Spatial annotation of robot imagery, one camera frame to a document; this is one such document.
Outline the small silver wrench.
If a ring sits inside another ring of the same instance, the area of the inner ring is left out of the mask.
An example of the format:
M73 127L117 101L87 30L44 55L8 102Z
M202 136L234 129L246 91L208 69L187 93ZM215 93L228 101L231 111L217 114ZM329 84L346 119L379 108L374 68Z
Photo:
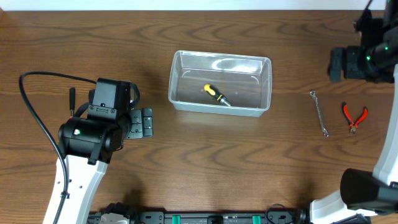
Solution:
M329 133L328 133L328 130L325 127L324 122L323 122L323 116L322 116L322 112L321 112L320 105L319 105L319 102L318 102L318 98L317 98L317 95L316 95L316 91L315 90L311 90L310 91L310 96L312 97L312 99L315 102L315 107L316 107L316 110L317 110L318 119L319 119L319 122L320 122L320 128L321 128L321 130L323 132L323 136L325 138L327 138L329 136Z

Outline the stubby yellow black screwdriver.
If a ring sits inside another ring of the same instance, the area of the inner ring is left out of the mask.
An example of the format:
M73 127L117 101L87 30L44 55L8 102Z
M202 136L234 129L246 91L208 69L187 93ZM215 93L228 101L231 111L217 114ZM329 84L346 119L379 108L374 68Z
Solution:
M217 87L212 84L205 84L204 90L217 102L225 106L231 106L231 103L228 101L227 97L222 94Z

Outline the clear plastic container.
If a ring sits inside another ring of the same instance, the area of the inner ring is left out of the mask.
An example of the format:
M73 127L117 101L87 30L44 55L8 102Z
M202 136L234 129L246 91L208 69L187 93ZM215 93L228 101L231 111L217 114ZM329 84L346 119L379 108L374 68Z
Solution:
M212 84L231 106L205 90ZM260 117L271 107L272 63L267 57L176 51L170 71L169 101L183 111Z

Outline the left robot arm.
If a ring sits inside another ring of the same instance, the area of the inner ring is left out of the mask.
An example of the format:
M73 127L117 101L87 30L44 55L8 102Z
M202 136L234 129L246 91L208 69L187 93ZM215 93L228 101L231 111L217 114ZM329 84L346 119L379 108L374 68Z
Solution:
M137 86L100 78L82 118L74 114L58 131L61 157L44 223L85 223L114 152L125 140L153 135L152 110L136 109Z

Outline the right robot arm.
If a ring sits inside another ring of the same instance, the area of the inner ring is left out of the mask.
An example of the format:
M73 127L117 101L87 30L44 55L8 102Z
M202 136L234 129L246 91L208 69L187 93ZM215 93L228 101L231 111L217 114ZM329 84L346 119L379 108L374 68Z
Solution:
M374 18L365 8L354 22L361 35L357 46L331 51L328 75L397 85L397 1L387 0L383 18ZM384 146L373 171L346 169L336 192L298 210L295 223L370 223L371 217L397 213L397 101Z

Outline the black yellow slim screwdriver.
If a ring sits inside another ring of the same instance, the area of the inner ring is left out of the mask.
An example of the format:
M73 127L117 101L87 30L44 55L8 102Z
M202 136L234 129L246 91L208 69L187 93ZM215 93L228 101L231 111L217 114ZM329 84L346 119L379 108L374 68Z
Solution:
M90 104L93 103L94 96L95 96L95 90L90 90L88 94L88 99Z

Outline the small claw hammer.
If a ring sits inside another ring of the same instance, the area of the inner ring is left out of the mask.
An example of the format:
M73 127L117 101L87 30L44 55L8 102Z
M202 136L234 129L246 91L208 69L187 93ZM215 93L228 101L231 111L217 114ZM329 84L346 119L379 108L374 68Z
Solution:
M75 87L69 89L69 109L72 118L75 114Z

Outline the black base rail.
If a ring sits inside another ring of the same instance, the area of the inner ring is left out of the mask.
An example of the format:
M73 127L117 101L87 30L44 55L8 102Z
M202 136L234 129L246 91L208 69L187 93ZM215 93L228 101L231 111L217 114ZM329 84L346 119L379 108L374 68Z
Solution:
M264 213L175 213L146 211L111 203L102 212L88 215L86 224L291 224L309 223L306 210L270 208Z

